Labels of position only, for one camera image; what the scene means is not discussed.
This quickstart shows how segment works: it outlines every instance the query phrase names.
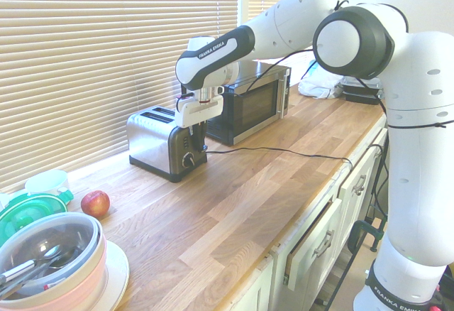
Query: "wooden countertop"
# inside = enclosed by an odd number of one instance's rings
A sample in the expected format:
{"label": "wooden countertop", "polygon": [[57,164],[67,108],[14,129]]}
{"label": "wooden countertop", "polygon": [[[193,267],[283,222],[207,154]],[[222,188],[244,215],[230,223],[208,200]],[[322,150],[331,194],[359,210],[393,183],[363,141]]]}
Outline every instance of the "wooden countertop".
{"label": "wooden countertop", "polygon": [[[288,114],[236,147],[348,156],[381,115],[379,106],[307,98],[293,86]],[[131,267],[117,310],[215,310],[340,165],[278,151],[209,154],[207,164],[170,183],[130,165],[124,153],[70,174],[70,210],[80,211],[92,190],[111,198],[101,223]]]}

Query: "drawer handle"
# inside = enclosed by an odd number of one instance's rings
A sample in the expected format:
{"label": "drawer handle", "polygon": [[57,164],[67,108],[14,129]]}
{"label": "drawer handle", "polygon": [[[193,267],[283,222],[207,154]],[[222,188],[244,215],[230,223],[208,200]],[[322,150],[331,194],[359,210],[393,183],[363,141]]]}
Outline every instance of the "drawer handle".
{"label": "drawer handle", "polygon": [[327,249],[331,247],[333,243],[334,229],[332,231],[326,231],[325,239],[321,242],[320,246],[314,250],[314,254],[317,255],[317,258],[320,258]]}
{"label": "drawer handle", "polygon": [[358,183],[356,183],[356,186],[353,187],[352,191],[357,195],[360,196],[362,192],[364,191],[364,183],[366,182],[366,175],[361,175],[360,179],[358,180]]}

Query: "spoon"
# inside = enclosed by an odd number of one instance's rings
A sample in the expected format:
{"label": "spoon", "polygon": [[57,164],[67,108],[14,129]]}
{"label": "spoon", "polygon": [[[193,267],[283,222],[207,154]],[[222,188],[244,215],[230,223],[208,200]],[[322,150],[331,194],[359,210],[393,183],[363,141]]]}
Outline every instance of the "spoon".
{"label": "spoon", "polygon": [[68,263],[68,260],[71,259],[72,254],[74,254],[76,250],[76,247],[64,252],[60,253],[53,258],[51,258],[47,263],[42,263],[38,266],[36,266],[33,270],[30,272],[27,272],[26,274],[22,275],[21,277],[15,279],[14,281],[10,282],[10,285],[4,288],[3,290],[0,291],[0,300],[3,300],[16,291],[20,290],[26,283],[28,283],[30,280],[34,279],[38,274],[41,272],[44,272],[47,270],[52,264],[57,263],[58,261],[61,260],[60,265],[64,266]]}
{"label": "spoon", "polygon": [[55,247],[52,247],[46,253],[44,253],[44,256],[41,259],[32,259],[32,260],[26,261],[25,263],[22,263],[21,265],[16,266],[15,268],[12,268],[11,270],[1,274],[0,275],[0,285],[3,285],[5,283],[13,280],[16,277],[23,275],[26,272],[29,272],[29,270],[31,270],[33,267],[37,266],[39,262],[49,261],[50,259],[56,257],[60,252],[61,252],[60,245],[57,245]]}

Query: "green lid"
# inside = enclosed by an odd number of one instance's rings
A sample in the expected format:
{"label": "green lid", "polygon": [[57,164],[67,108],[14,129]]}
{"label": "green lid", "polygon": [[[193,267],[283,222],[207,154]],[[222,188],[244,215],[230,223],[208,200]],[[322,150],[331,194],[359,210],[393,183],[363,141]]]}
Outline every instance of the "green lid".
{"label": "green lid", "polygon": [[67,212],[66,204],[73,199],[67,190],[51,194],[19,195],[0,212],[0,246],[25,226],[48,215]]}

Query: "pink bowl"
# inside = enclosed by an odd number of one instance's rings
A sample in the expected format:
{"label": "pink bowl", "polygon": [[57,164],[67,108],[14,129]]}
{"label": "pink bowl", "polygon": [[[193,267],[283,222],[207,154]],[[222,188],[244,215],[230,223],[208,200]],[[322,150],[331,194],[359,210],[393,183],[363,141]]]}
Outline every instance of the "pink bowl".
{"label": "pink bowl", "polygon": [[100,283],[105,283],[103,279],[103,274],[106,269],[107,250],[105,238],[104,244],[104,252],[102,253],[101,260],[98,262],[94,270],[79,285],[71,289],[69,292],[45,304],[21,309],[0,307],[0,311],[70,311],[76,308],[81,301],[87,299],[96,290]]}

